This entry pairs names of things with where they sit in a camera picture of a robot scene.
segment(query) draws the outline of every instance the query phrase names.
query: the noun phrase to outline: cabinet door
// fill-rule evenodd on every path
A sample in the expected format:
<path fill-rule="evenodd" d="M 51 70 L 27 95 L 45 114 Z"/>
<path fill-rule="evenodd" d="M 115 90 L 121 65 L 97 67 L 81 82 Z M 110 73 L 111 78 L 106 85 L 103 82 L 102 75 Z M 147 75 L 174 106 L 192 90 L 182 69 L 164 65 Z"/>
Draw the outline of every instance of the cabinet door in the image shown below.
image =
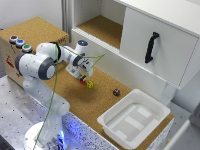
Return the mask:
<path fill-rule="evenodd" d="M 145 56 L 153 32 L 159 37 L 154 40 L 153 60 L 146 64 Z M 191 34 L 126 8 L 120 54 L 177 86 L 197 41 L 198 38 Z"/>

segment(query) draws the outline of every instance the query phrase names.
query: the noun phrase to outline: green wire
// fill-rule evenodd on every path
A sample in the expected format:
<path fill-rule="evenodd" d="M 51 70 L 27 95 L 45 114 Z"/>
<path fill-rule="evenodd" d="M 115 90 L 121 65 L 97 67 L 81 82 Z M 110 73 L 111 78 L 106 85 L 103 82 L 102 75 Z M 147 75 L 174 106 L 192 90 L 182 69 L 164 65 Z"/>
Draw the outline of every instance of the green wire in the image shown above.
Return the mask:
<path fill-rule="evenodd" d="M 39 132 L 39 134 L 38 134 L 38 136 L 37 136 L 37 139 L 36 139 L 36 142 L 35 142 L 35 145 L 34 145 L 33 150 L 35 149 L 35 146 L 36 146 L 36 144 L 37 144 L 37 142 L 38 142 L 38 139 L 39 139 L 39 137 L 40 137 L 40 134 L 41 134 L 41 132 L 42 132 L 42 129 L 43 129 L 43 127 L 44 127 L 44 124 L 45 124 L 45 122 L 46 122 L 46 120 L 47 120 L 47 118 L 48 118 L 48 116 L 49 116 L 49 113 L 50 113 L 50 110 L 51 110 L 51 106 L 52 106 L 52 103 L 53 103 L 54 93 L 55 93 L 55 90 L 56 90 L 57 77 L 58 77 L 58 49 L 57 49 L 57 46 L 55 46 L 55 47 L 56 47 L 56 55 L 57 55 L 57 65 L 56 65 L 56 80 L 55 80 L 54 90 L 53 90 L 53 94 L 52 94 L 52 97 L 51 97 L 51 103 L 50 103 L 50 106 L 49 106 L 49 110 L 48 110 L 47 115 L 46 115 L 46 117 L 45 117 L 45 120 L 44 120 L 44 122 L 43 122 L 43 124 L 42 124 L 42 128 L 40 129 L 40 132 Z"/>
<path fill-rule="evenodd" d="M 93 57 L 90 57 L 90 56 L 83 56 L 83 55 L 79 55 L 79 54 L 73 52 L 72 50 L 70 50 L 70 49 L 64 47 L 64 46 L 61 45 L 61 44 L 58 44 L 58 45 L 61 46 L 61 47 L 63 47 L 63 48 L 65 48 L 65 49 L 67 49 L 67 50 L 70 51 L 71 53 L 73 53 L 73 54 L 75 54 L 75 55 L 77 55 L 77 56 L 81 56 L 81 57 L 83 57 L 83 58 L 99 58 L 97 61 L 94 62 L 94 64 L 90 67 L 90 69 L 89 69 L 87 72 L 89 72 L 89 71 L 94 67 L 94 65 L 95 65 L 103 56 L 106 55 L 106 54 L 102 54 L 102 55 L 93 56 Z"/>

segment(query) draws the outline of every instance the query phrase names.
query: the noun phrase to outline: cardboard box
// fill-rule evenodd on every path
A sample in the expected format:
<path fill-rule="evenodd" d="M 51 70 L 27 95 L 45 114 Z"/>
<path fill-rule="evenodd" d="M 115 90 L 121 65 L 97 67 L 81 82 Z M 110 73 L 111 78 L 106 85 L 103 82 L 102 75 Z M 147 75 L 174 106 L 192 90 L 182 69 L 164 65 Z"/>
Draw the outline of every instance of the cardboard box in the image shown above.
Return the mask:
<path fill-rule="evenodd" d="M 32 18 L 19 23 L 5 30 L 0 31 L 0 51 L 6 74 L 16 83 L 22 86 L 23 77 L 19 75 L 15 68 L 15 58 L 22 52 L 15 45 L 10 44 L 9 38 L 17 35 L 19 39 L 25 40 L 33 48 L 35 54 L 36 47 L 43 42 L 58 42 L 69 44 L 69 35 L 54 25 L 48 23 L 40 17 Z"/>

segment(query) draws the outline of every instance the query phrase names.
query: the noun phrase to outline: drawer knob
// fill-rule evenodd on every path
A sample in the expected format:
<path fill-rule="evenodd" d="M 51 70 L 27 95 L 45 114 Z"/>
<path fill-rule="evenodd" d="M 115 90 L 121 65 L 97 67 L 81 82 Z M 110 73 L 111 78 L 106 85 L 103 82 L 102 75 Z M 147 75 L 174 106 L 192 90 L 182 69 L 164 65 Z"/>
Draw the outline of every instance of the drawer knob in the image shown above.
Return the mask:
<path fill-rule="evenodd" d="M 148 64 L 150 61 L 153 60 L 153 57 L 151 57 L 153 45 L 154 45 L 154 40 L 159 37 L 159 34 L 156 32 L 153 32 L 153 36 L 149 40 L 148 48 L 147 48 L 147 53 L 145 56 L 145 63 Z"/>

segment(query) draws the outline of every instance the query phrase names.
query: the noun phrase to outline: yellow object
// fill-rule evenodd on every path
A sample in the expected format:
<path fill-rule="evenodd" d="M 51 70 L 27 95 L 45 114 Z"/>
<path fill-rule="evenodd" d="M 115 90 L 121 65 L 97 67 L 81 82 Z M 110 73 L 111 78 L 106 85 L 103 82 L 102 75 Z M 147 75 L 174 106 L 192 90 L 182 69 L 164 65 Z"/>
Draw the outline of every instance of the yellow object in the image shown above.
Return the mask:
<path fill-rule="evenodd" d="M 88 81 L 88 82 L 87 82 L 87 87 L 88 87 L 88 88 L 91 89 L 91 88 L 93 88 L 93 86 L 94 86 L 94 83 L 93 83 L 92 81 Z"/>

